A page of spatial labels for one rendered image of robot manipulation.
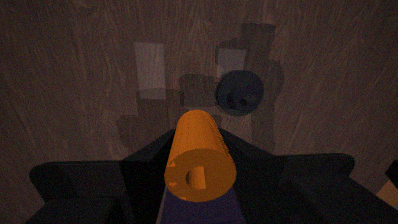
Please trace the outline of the orange knob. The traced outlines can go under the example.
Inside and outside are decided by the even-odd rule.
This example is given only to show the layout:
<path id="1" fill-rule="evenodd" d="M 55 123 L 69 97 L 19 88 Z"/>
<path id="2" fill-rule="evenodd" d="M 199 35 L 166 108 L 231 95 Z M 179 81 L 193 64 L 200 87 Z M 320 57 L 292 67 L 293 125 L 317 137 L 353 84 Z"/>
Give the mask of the orange knob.
<path id="1" fill-rule="evenodd" d="M 236 174 L 213 117 L 202 110 L 182 115 L 164 174 L 168 190 L 187 201 L 213 200 L 233 186 Z"/>

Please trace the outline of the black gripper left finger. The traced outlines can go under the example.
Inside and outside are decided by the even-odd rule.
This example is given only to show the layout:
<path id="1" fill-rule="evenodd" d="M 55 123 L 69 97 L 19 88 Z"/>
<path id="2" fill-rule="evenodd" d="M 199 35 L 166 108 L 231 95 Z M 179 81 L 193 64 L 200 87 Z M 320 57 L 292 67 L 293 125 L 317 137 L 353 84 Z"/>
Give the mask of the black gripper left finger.
<path id="1" fill-rule="evenodd" d="M 50 199 L 117 198 L 127 224 L 156 224 L 176 129 L 121 161 L 63 161 L 34 166 L 30 180 Z"/>

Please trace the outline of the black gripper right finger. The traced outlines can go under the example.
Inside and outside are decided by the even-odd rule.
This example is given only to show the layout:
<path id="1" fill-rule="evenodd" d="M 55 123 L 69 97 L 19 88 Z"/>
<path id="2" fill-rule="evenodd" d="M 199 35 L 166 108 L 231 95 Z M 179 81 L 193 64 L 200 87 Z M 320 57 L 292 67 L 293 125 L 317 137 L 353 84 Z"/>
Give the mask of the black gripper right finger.
<path id="1" fill-rule="evenodd" d="M 275 156 L 218 128 L 236 167 L 233 184 L 246 224 L 272 224 L 293 177 L 350 175 L 355 159 L 343 153 Z"/>

